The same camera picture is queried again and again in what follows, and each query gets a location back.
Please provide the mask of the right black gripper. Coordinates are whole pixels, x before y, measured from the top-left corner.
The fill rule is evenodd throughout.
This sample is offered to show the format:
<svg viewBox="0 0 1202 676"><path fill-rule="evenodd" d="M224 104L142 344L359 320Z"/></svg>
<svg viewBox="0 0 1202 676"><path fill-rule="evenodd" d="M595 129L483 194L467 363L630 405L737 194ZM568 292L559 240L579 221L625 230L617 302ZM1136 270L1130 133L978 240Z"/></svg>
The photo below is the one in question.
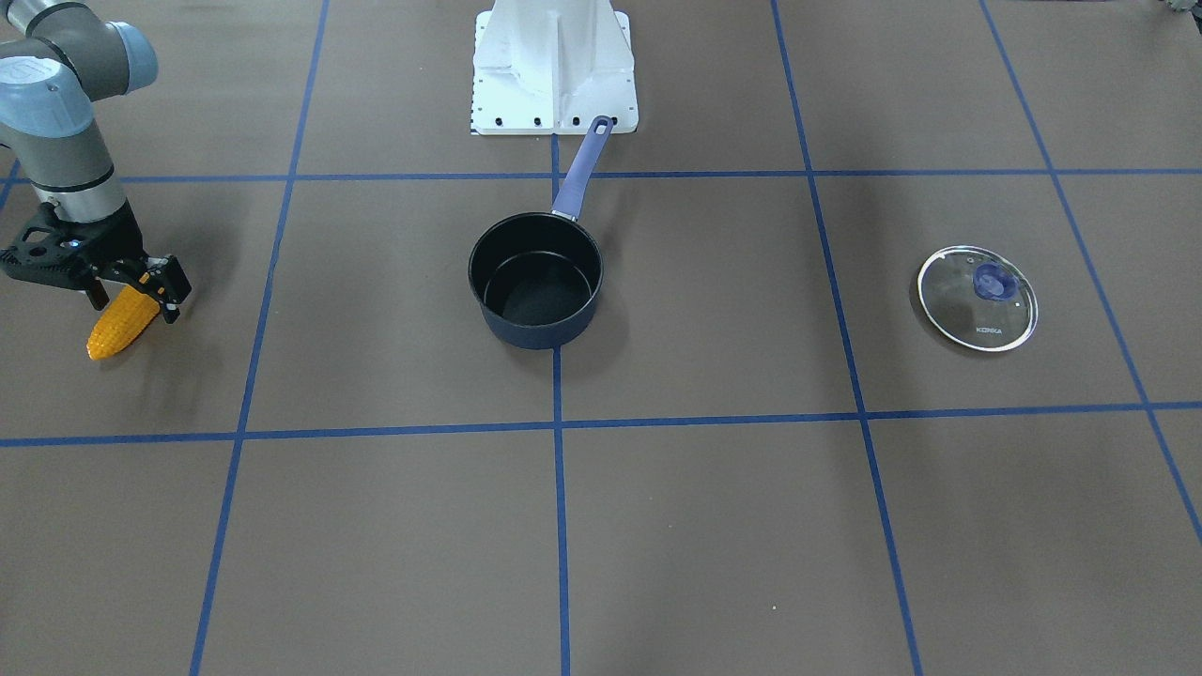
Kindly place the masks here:
<svg viewBox="0 0 1202 676"><path fill-rule="evenodd" d="M109 304L109 293L102 278L111 281L132 279L132 287L154 300L163 321L175 324L180 306L194 291L182 263L175 256L145 257L145 241L131 206L95 223L69 223L52 218L54 243L47 245L49 261L72 281L81 281L85 271L93 277L85 296L95 312Z"/></svg>

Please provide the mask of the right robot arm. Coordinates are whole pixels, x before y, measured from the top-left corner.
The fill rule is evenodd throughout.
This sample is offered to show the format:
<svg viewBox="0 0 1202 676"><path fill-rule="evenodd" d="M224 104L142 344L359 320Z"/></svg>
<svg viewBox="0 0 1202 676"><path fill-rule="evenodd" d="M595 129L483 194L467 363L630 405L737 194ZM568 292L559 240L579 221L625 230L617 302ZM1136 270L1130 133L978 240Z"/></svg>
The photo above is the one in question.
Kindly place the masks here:
<svg viewBox="0 0 1202 676"><path fill-rule="evenodd" d="M2 272L85 293L99 312L109 302L103 281L121 283L175 322L192 284L174 256L145 253L94 112L94 103L156 81L149 38L82 1L5 1L2 19L19 32L2 43L2 147L38 196L38 209L2 249Z"/></svg>

